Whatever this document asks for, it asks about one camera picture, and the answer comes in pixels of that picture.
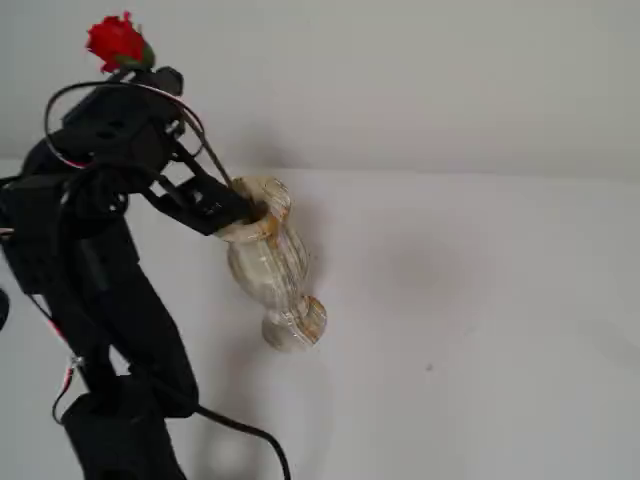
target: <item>vase rim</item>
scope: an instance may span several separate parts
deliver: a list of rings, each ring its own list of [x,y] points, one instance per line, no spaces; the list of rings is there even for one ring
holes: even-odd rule
[[[287,187],[277,178],[262,175],[237,177],[233,189],[245,198],[266,204],[268,211],[253,223],[240,221],[218,230],[216,236],[229,243],[248,243],[263,240],[278,231],[291,211],[291,197]]]

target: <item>green leaf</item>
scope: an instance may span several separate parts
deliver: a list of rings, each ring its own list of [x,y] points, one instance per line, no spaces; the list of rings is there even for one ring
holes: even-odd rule
[[[144,42],[144,48],[142,49],[142,62],[149,69],[152,69],[156,64],[156,54],[153,53],[151,45],[147,42]]]

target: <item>white table surface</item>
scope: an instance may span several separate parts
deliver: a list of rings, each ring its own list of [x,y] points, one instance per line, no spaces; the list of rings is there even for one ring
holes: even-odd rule
[[[264,344],[221,241],[143,201],[129,213],[204,404],[273,432],[299,480],[638,478],[640,186],[271,173],[329,313],[306,354]],[[49,417],[67,353],[4,263],[0,284],[0,477],[80,479]],[[281,478],[260,440],[170,429],[190,480]]]

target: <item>wire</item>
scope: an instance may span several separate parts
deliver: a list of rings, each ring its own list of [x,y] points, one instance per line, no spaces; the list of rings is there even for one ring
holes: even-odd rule
[[[66,95],[71,91],[79,90],[83,88],[89,88],[89,87],[134,88],[139,90],[146,90],[155,95],[164,97],[165,99],[171,101],[174,105],[177,105],[182,111],[182,113],[185,114],[186,123],[189,125],[191,130],[193,130],[193,133],[196,135],[196,137],[198,137],[198,140],[200,140],[200,144],[201,144],[200,148],[196,153],[192,154],[192,156],[196,157],[200,153],[200,151],[204,148],[204,150],[207,152],[207,154],[211,158],[211,161],[220,172],[220,175],[222,175],[222,178],[224,179],[225,183],[228,186],[231,186],[231,178],[229,177],[222,163],[218,159],[218,156],[215,154],[215,152],[211,148],[211,144],[209,143],[206,137],[204,124],[202,123],[202,120],[200,119],[198,114],[195,113],[195,111],[189,105],[187,105],[183,100],[176,97],[175,95],[171,95],[170,93],[165,92],[164,90],[160,90],[159,88],[151,87],[149,85],[144,85],[140,83],[126,83],[126,82],[113,82],[113,81],[79,82],[79,83],[73,83],[71,85],[67,85],[66,87],[61,88],[49,98],[49,101],[47,102],[47,106],[45,107],[44,119],[43,119],[45,142],[47,143],[49,150],[51,150],[51,152],[63,163],[77,169],[83,169],[87,166],[86,164],[73,162],[67,159],[62,154],[62,152],[60,152],[60,150],[56,148],[55,144],[53,143],[53,139],[51,137],[51,129],[49,127],[49,117],[51,116],[51,109],[53,108],[53,105],[60,99],[60,97]]]
[[[51,416],[53,417],[53,420],[58,425],[63,425],[62,420],[60,419],[60,417],[58,417],[58,404],[60,403],[60,400],[62,400],[62,397],[65,396],[65,394],[69,391],[69,388],[71,387],[71,382],[73,381],[73,377],[76,372],[76,366],[77,366],[76,362],[72,358],[70,365],[67,367],[67,370],[65,371],[60,393],[58,393],[58,396],[56,397],[56,399],[53,402],[53,405],[51,406]]]
[[[52,316],[44,308],[42,308],[40,306],[40,304],[38,302],[36,302],[36,300],[31,295],[28,295],[28,297],[36,305],[36,307],[38,307],[38,310],[40,310],[40,313],[42,313],[42,315],[44,315],[45,318],[47,318],[49,320],[49,322],[53,325]],[[96,326],[96,328],[100,328],[103,331],[103,333],[105,334],[105,336],[107,338],[109,338],[109,334],[107,332],[105,332],[102,327],[100,327],[95,322],[93,322],[92,319],[86,313],[85,313],[85,316],[87,317],[88,321],[90,321],[94,326]],[[59,425],[62,425],[62,422],[58,418],[57,413],[56,413],[58,404],[60,403],[60,400],[64,397],[64,395],[67,393],[67,391],[69,390],[69,387],[71,386],[71,381],[73,380],[75,369],[80,364],[81,361],[82,361],[82,359],[77,359],[76,358],[76,362],[74,363],[74,360],[72,359],[72,363],[71,363],[71,365],[69,367],[71,372],[69,372],[69,370],[67,370],[67,374],[65,375],[65,380],[63,381],[62,389],[60,390],[60,393],[58,394],[58,396],[56,397],[56,400],[53,403],[53,407],[52,407],[51,413],[52,413],[53,419]],[[166,383],[164,383],[159,378],[151,375],[146,369],[144,369],[141,366],[132,364],[129,367],[129,370],[134,375],[140,374],[140,375],[146,377],[153,385],[158,387],[160,390],[165,391],[166,393],[171,395],[173,398],[175,398],[177,401],[179,401],[183,405],[185,405],[185,406],[189,407],[190,409],[192,409],[198,415],[201,415],[201,416],[205,417],[206,419],[208,419],[208,420],[210,420],[210,421],[212,421],[214,423],[218,423],[218,424],[223,425],[223,426],[225,426],[227,428],[230,428],[232,430],[236,430],[238,432],[245,433],[247,435],[252,435],[254,437],[258,437],[258,438],[261,438],[261,439],[265,440],[267,443],[269,443],[269,445],[271,445],[271,447],[273,448],[273,450],[275,451],[275,453],[276,453],[276,455],[278,457],[278,461],[280,462],[280,466],[282,468],[282,475],[284,477],[284,480],[291,480],[291,470],[289,468],[289,462],[287,460],[287,456],[286,456],[286,454],[284,452],[284,449],[282,448],[282,445],[280,445],[280,442],[278,442],[278,440],[273,435],[271,435],[269,432],[267,432],[265,430],[261,430],[261,429],[259,429],[257,427],[253,427],[251,425],[247,425],[247,424],[238,422],[236,420],[233,420],[232,418],[229,418],[229,417],[227,417],[225,415],[222,415],[220,413],[216,413],[213,410],[209,410],[208,408],[203,407],[198,402],[195,402],[195,401],[189,399],[188,397],[186,397],[185,395],[183,395],[182,393],[180,393],[179,391],[177,391],[173,387],[171,387],[171,386],[167,385]]]
[[[273,450],[276,452],[276,455],[278,456],[278,460],[280,461],[280,466],[282,467],[282,475],[284,479],[291,480],[291,470],[289,468],[289,462],[287,460],[286,454],[284,453],[284,449],[280,445],[280,442],[278,442],[278,440],[269,432],[261,430],[257,427],[253,427],[251,425],[247,425],[245,423],[238,422],[236,420],[233,420],[232,418],[229,418],[225,415],[221,415],[219,413],[214,412],[213,410],[209,410],[208,408],[203,407],[198,402],[195,402],[189,399],[182,393],[175,390],[173,387],[170,387],[169,385],[164,383],[162,380],[152,375],[149,375],[149,373],[146,372],[145,370],[141,370],[140,367],[138,366],[131,366],[130,371],[134,375],[136,373],[143,374],[149,379],[152,385],[155,385],[160,390],[163,390],[164,392],[168,393],[183,405],[191,408],[198,415],[201,415],[204,418],[211,420],[212,422],[218,423],[232,430],[236,430],[238,432],[242,432],[244,434],[251,435],[257,438],[261,438],[262,440],[265,440],[267,443],[269,443],[269,445],[271,445]]]
[[[58,327],[56,327],[56,324],[53,321],[53,318],[51,317],[51,315],[42,307],[42,305],[40,305],[38,303],[38,301],[35,299],[35,297],[33,295],[27,295],[27,298],[29,300],[31,300],[31,302],[36,306],[36,308],[38,310],[40,310],[40,313],[42,313],[42,315],[44,315],[44,317],[48,320],[49,326],[51,327],[51,329],[55,332],[55,334],[64,342],[66,342],[64,336],[62,335],[62,333],[60,332],[60,329],[58,329]]]

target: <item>black cable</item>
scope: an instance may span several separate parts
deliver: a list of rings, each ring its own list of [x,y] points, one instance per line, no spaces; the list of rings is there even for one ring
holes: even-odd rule
[[[51,406],[51,416],[53,417],[53,420],[60,426],[62,426],[63,423],[60,417],[58,417],[58,404],[60,403],[60,400],[62,400],[62,397],[64,397],[66,393],[69,391],[69,388],[71,388],[71,383],[73,381],[74,374],[75,374],[75,369],[72,367],[69,367],[67,372],[65,373],[65,379],[64,379],[64,384],[62,385],[62,390],[60,390],[60,393],[58,394],[58,396],[53,402],[53,405]]]
[[[224,179],[227,186],[231,187],[231,177],[229,177],[229,174],[227,173],[224,166],[220,162],[218,156],[215,154],[215,152],[211,148],[211,144],[209,143],[206,137],[204,124],[202,123],[202,120],[200,119],[198,114],[195,113],[195,111],[189,105],[187,105],[185,102],[175,97],[174,95],[171,95],[170,93],[167,93],[164,90],[160,90],[158,88],[151,87],[149,85],[139,84],[139,83],[126,83],[126,82],[113,82],[113,81],[78,82],[78,83],[73,83],[71,85],[67,85],[66,87],[63,87],[57,92],[55,92],[47,101],[47,106],[45,107],[45,111],[44,111],[43,127],[44,127],[45,141],[47,142],[49,149],[61,161],[63,161],[67,165],[74,166],[76,168],[83,168],[83,166],[74,164],[73,162],[70,162],[69,160],[65,159],[64,156],[60,153],[60,151],[56,148],[55,144],[53,143],[53,140],[51,138],[51,129],[49,128],[49,117],[51,116],[51,109],[53,108],[53,105],[60,99],[60,97],[74,90],[79,90],[79,89],[89,88],[89,87],[134,88],[134,89],[143,90],[149,93],[153,93],[155,95],[158,95],[159,97],[162,97],[172,102],[174,105],[177,105],[178,108],[180,108],[180,110],[183,113],[188,114],[188,115],[185,115],[185,121],[189,125],[191,130],[193,130],[193,133],[196,135],[196,137],[198,137],[198,140],[200,141],[200,144],[201,144],[200,149],[198,149],[198,151],[195,154],[192,154],[192,156],[196,157],[200,153],[200,151],[204,148],[204,150],[207,152],[207,154],[211,158],[211,161],[220,172],[220,175]]]
[[[206,419],[211,420],[212,422],[218,423],[232,430],[236,430],[238,432],[242,432],[244,434],[251,435],[257,438],[261,438],[262,440],[265,440],[267,443],[269,443],[269,445],[271,445],[273,450],[276,452],[276,455],[278,456],[278,460],[280,461],[280,466],[282,467],[282,475],[284,479],[291,480],[291,470],[289,469],[289,462],[287,460],[286,454],[284,453],[284,449],[280,445],[280,442],[278,442],[278,440],[269,432],[261,430],[257,427],[253,427],[251,425],[247,425],[245,423],[238,422],[236,420],[233,420],[232,418],[229,418],[225,415],[216,413],[213,410],[209,410],[208,408],[203,407],[198,402],[194,402],[193,400],[189,399],[179,391],[175,390],[171,386],[164,383],[162,380],[152,375],[149,375],[149,373],[144,369],[142,369],[141,367],[132,366],[129,370],[133,374],[139,373],[144,375],[151,382],[152,385],[158,387],[160,390],[163,390],[165,393],[168,393],[174,399],[176,399],[186,407],[192,409],[198,415],[201,415]]]
[[[53,318],[51,318],[51,315],[42,307],[42,305],[38,303],[33,295],[27,295],[27,298],[31,300],[31,302],[36,306],[38,310],[40,310],[40,313],[42,313],[42,315],[44,315],[50,322],[53,322]]]

